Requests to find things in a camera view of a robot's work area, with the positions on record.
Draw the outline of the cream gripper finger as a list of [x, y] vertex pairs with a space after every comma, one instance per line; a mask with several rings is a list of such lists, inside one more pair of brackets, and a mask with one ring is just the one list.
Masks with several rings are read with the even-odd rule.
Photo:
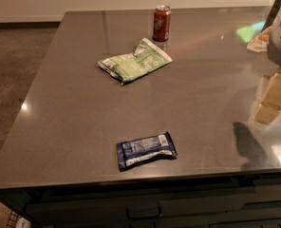
[[253, 119], [262, 124], [270, 124], [278, 115], [280, 110], [268, 105], [258, 104], [253, 112]]
[[262, 103], [281, 110], [281, 68], [269, 79]]

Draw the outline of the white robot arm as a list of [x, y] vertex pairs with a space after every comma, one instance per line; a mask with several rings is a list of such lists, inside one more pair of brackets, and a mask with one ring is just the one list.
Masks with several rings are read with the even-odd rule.
[[266, 23], [269, 25], [253, 39], [257, 48], [266, 48], [268, 59], [279, 68], [272, 75], [263, 75], [257, 89], [253, 119], [270, 124], [281, 113], [281, 0], [275, 0]]

